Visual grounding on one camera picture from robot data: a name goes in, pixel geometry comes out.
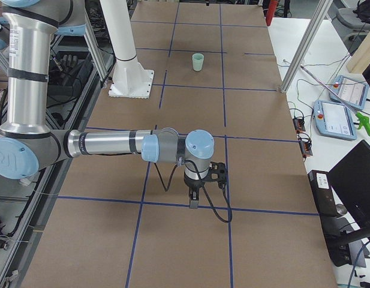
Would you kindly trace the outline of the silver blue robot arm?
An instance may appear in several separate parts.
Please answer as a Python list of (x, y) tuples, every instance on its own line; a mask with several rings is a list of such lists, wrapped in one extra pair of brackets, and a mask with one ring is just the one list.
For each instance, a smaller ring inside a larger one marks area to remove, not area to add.
[(50, 42), (54, 34), (87, 31), (83, 1), (3, 1), (10, 25), (7, 120), (0, 126), (0, 175), (22, 179), (81, 155), (139, 154), (184, 166), (189, 206), (211, 180), (214, 139), (204, 130), (180, 136), (172, 128), (111, 132), (53, 130), (46, 125)]

